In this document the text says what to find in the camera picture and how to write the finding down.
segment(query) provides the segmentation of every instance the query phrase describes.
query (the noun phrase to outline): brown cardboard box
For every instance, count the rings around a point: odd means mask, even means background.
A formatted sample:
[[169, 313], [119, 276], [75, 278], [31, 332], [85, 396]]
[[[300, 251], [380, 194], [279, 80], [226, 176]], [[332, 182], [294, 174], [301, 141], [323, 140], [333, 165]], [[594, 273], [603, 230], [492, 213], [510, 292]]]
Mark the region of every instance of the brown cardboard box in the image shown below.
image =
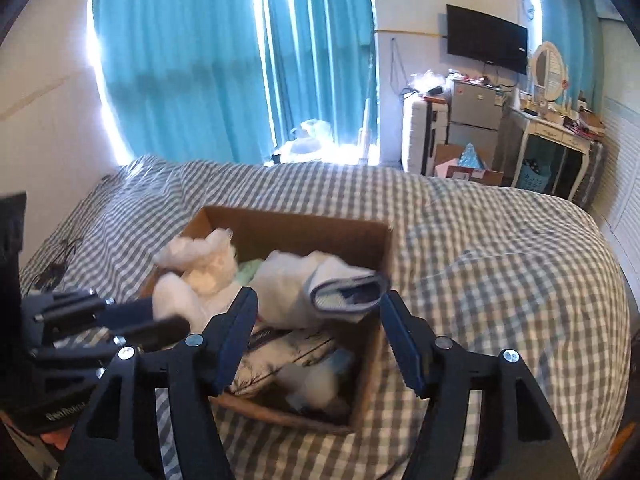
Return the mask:
[[[459, 178], [461, 180], [470, 180], [471, 182], [479, 182], [486, 186], [500, 186], [503, 175], [501, 171], [474, 170], [473, 168], [457, 166], [455, 163], [449, 164], [448, 166], [440, 166], [441, 164], [445, 164], [452, 160], [457, 161], [464, 151], [465, 149], [463, 146], [458, 146], [456, 144], [437, 145], [434, 162], [435, 176], [439, 176], [440, 178]], [[476, 149], [476, 152], [484, 164], [484, 161], [488, 160], [488, 157], [486, 156], [487, 154], [481, 149]]]
[[[236, 247], [239, 263], [264, 259], [276, 249], [299, 256], [323, 251], [339, 256], [352, 266], [390, 275], [392, 232], [386, 224], [379, 222], [206, 206], [189, 222], [182, 235], [204, 238], [216, 228], [233, 231], [232, 244]], [[151, 295], [160, 275], [159, 269], [151, 273], [140, 290], [140, 297]], [[358, 431], [379, 375], [380, 352], [384, 344], [380, 319], [374, 311], [357, 324], [332, 322], [331, 330], [340, 345], [360, 357], [357, 377], [340, 390], [340, 395], [351, 407], [343, 424], [286, 412], [286, 393], [275, 384], [251, 399], [225, 393], [210, 400], [245, 416], [281, 426], [335, 434]]]

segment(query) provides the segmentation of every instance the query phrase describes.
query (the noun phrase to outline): television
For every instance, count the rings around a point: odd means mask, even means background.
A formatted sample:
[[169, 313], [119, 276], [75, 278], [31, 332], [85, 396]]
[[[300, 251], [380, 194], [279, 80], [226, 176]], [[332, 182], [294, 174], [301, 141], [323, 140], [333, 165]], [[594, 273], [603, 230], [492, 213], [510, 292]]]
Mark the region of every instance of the television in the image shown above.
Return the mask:
[[525, 27], [496, 16], [447, 6], [447, 52], [527, 73]]

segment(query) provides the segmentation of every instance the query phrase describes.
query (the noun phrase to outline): teal curtain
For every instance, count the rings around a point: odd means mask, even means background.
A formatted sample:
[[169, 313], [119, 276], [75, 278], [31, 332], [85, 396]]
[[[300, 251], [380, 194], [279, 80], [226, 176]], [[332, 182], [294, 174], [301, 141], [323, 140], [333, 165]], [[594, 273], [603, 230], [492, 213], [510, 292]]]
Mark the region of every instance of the teal curtain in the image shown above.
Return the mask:
[[604, 81], [602, 28], [594, 0], [541, 0], [542, 39], [558, 47], [569, 67], [568, 95], [575, 103], [580, 90], [590, 107], [600, 111]]
[[375, 140], [371, 0], [255, 0], [255, 7], [276, 142], [289, 140], [302, 121], [320, 119], [331, 124], [334, 142], [355, 144], [367, 97]]
[[104, 83], [135, 155], [260, 163], [274, 150], [252, 0], [92, 0]]

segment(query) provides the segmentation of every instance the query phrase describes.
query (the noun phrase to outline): checkered bedspread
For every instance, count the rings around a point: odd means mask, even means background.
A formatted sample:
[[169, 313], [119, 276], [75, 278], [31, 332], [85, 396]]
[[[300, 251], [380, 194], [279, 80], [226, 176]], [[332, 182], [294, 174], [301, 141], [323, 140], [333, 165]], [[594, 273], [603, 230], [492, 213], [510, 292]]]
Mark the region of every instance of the checkered bedspread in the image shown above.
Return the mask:
[[[389, 168], [321, 163], [273, 168], [146, 156], [105, 178], [22, 271], [24, 285], [81, 236], [62, 287], [132, 298], [152, 257], [204, 205], [388, 222], [392, 285], [438, 334], [487, 354], [515, 348], [553, 408], [582, 478], [595, 479], [617, 430], [628, 379], [628, 310], [620, 269], [591, 218], [527, 191], [422, 178]], [[214, 409], [239, 480], [400, 478], [426, 403], [387, 348], [360, 434], [270, 426]], [[467, 478], [479, 421], [472, 394], [458, 478]], [[158, 424], [168, 480], [180, 478], [166, 391]]]

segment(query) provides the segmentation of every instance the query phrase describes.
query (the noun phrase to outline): bed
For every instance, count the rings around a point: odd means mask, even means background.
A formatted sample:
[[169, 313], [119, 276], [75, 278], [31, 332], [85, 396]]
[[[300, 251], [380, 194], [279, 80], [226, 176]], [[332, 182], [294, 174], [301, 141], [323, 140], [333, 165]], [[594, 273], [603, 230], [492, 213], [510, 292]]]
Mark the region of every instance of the bed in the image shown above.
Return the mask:
[[[132, 298], [152, 256], [205, 204], [388, 222], [396, 236], [392, 286], [412, 313], [469, 350], [517, 349], [582, 478], [597, 477], [625, 401], [628, 309], [620, 268], [587, 213], [551, 196], [391, 168], [174, 164], [144, 156], [79, 203], [22, 270], [23, 288], [63, 239], [82, 237], [61, 287]], [[473, 464], [479, 401], [472, 394], [460, 479]], [[222, 408], [214, 416], [239, 480], [360, 480], [402, 476], [425, 408], [386, 348], [361, 434], [304, 433]], [[177, 480], [164, 390], [157, 410], [166, 477]]]

